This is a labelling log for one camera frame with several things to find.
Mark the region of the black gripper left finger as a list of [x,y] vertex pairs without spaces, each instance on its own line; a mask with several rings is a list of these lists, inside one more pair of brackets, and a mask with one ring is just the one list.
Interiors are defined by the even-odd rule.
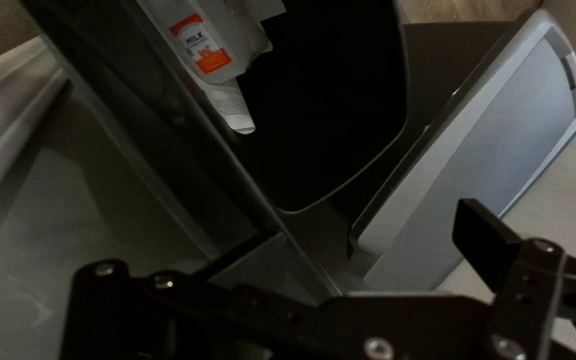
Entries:
[[242,344],[271,360],[365,360],[361,332],[321,309],[170,270],[134,279],[120,261],[73,275],[60,360],[233,360]]

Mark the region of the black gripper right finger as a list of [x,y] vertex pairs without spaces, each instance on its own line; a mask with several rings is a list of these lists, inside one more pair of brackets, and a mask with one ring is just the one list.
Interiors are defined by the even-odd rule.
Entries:
[[484,360],[576,360],[554,341],[557,320],[576,328],[576,259],[545,239],[521,239],[481,203],[456,207],[451,240],[494,293],[481,332]]

